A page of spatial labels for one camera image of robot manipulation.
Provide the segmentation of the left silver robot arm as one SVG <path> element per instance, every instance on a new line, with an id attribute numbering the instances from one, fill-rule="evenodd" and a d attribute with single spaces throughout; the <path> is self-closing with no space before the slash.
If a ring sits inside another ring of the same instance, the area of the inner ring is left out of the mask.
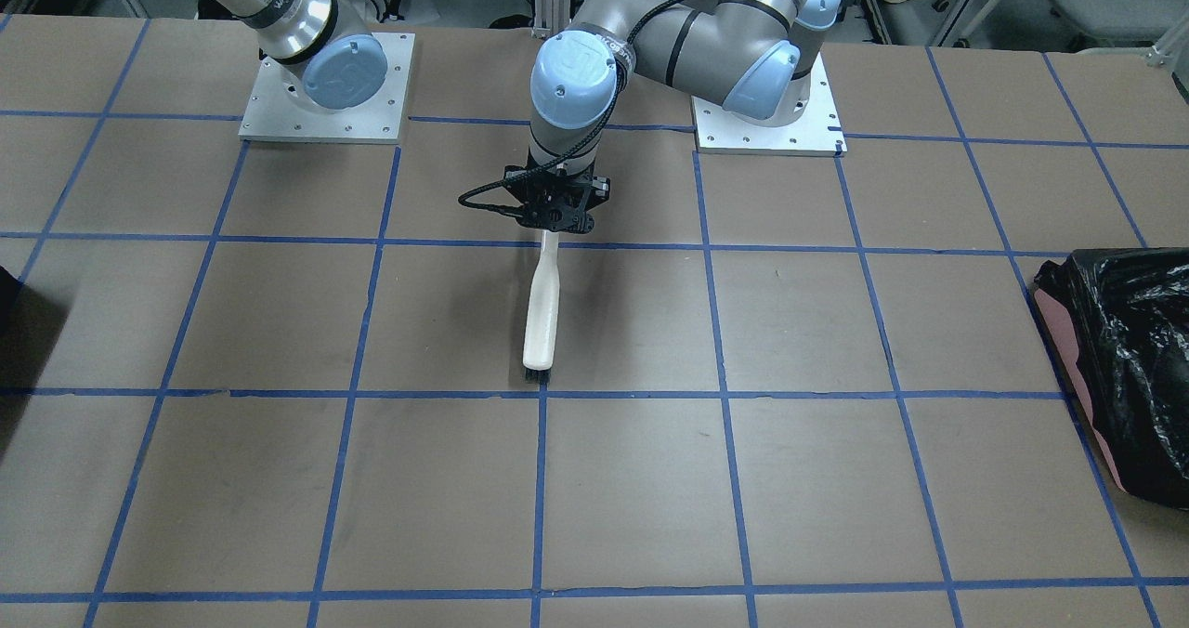
<path id="1" fill-rule="evenodd" d="M 811 107 L 820 44 L 842 0 L 583 0 L 531 65 L 524 167 L 493 187 L 515 205 L 484 205 L 527 230 L 594 230 L 610 197 L 594 155 L 630 78 L 706 100 L 780 136 Z"/>

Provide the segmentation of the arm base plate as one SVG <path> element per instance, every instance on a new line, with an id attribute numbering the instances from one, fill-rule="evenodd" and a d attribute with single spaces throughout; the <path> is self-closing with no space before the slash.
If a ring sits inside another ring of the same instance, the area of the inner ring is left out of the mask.
<path id="1" fill-rule="evenodd" d="M 306 95 L 292 73 L 275 59 L 260 62 L 243 112 L 239 137 L 292 144 L 398 145 L 405 119 L 416 34 L 377 33 L 389 61 L 380 89 L 360 106 L 327 109 Z"/>
<path id="2" fill-rule="evenodd" d="M 776 117 L 767 121 L 740 117 L 702 98 L 692 98 L 691 106 L 702 153 L 842 157 L 848 152 L 828 65 L 820 54 L 810 76 L 789 87 Z"/>

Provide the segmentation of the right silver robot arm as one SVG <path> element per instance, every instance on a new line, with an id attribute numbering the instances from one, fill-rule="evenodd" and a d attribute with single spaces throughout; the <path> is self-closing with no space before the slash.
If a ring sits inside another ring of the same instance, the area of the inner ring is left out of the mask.
<path id="1" fill-rule="evenodd" d="M 254 30 L 258 48 L 326 109 L 360 106 L 380 90 L 389 65 L 348 0 L 214 0 Z"/>

